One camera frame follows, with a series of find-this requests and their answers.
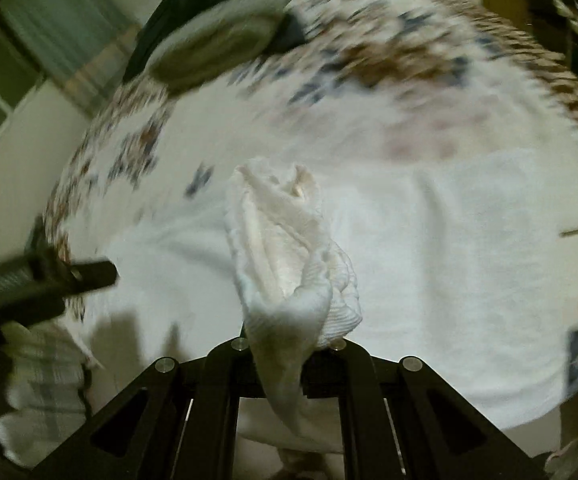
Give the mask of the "white pants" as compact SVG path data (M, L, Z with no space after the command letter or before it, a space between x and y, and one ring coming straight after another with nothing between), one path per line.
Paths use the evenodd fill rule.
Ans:
M106 372L94 402L163 354L245 335L265 398L242 402L239 434L340 452L336 403L299 377L349 337L418 356L499 428L538 419L566 395L553 204L530 150L409 169L250 160L107 246L120 278L79 330Z

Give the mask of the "floral bed blanket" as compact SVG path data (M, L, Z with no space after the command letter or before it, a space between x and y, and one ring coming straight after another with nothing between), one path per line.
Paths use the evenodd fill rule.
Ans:
M292 0L306 38L190 90L147 74L112 92L47 205L62 257L85 258L245 159L325 148L411 166L536 151L563 237L568 390L578 391L578 77L561 53L462 0Z

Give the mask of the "folded grey clothes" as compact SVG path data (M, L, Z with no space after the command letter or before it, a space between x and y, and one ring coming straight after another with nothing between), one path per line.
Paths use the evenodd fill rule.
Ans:
M306 43L291 0L225 0L165 37L146 63L147 74L170 92L195 88L255 60Z

